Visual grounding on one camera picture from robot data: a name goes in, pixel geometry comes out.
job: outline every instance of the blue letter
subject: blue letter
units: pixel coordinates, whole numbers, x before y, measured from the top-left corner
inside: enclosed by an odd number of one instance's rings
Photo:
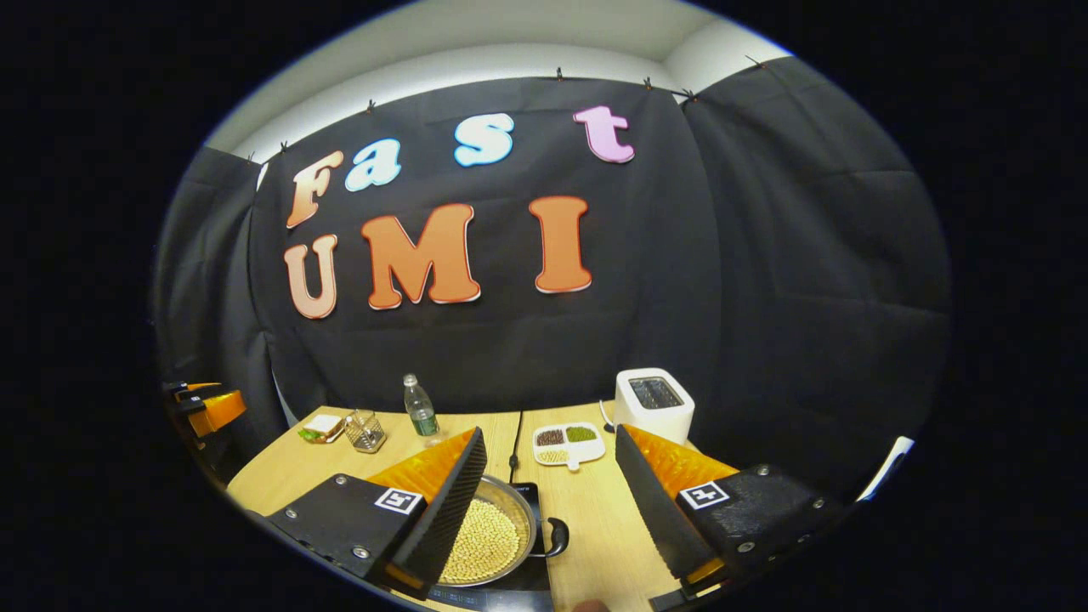
[[[454,130],[454,138],[461,144],[454,151],[454,159],[466,168],[495,163],[510,155],[514,138],[508,132],[512,130],[514,120],[505,112],[470,117]]]
[[[383,138],[355,154],[355,168],[347,173],[344,186],[349,192],[366,189],[371,185],[384,185],[397,178],[400,164],[397,155],[400,143],[395,138]]]

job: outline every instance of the black cable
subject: black cable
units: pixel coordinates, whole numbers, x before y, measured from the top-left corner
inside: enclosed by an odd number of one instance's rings
[[[514,485],[514,470],[518,467],[518,440],[521,439],[521,418],[524,416],[526,411],[518,413],[518,431],[514,434],[514,450],[510,452],[510,485]]]

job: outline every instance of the white toaster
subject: white toaster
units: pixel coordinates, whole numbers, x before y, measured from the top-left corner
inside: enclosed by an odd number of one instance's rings
[[[677,444],[688,441],[695,402],[669,372],[660,368],[623,370],[616,375],[615,425],[630,424]]]

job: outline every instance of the soybean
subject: soybean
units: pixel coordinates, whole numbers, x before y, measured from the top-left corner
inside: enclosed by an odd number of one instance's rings
[[[514,561],[520,543],[506,513],[493,503],[473,499],[438,582],[456,585],[493,576]]]
[[[545,451],[540,454],[541,461],[548,463],[566,462],[568,456],[567,451]]]

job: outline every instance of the white ceiling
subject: white ceiling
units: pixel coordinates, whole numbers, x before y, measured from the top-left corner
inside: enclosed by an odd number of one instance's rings
[[[319,91],[384,65],[498,44],[591,47],[664,62],[719,19],[678,0],[421,0],[317,49],[250,95],[208,139],[231,150]]]

